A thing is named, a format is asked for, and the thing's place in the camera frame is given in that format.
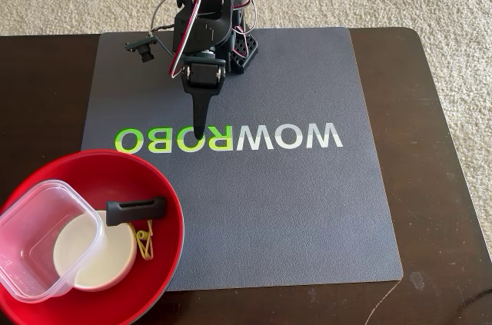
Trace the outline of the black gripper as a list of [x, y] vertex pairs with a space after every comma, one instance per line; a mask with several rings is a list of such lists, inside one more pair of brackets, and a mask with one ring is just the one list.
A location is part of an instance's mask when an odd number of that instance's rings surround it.
[[225, 60], [212, 51], [199, 51], [183, 57], [181, 75], [184, 91], [192, 96], [193, 132], [197, 140], [204, 136], [208, 106], [219, 95], [225, 78]]

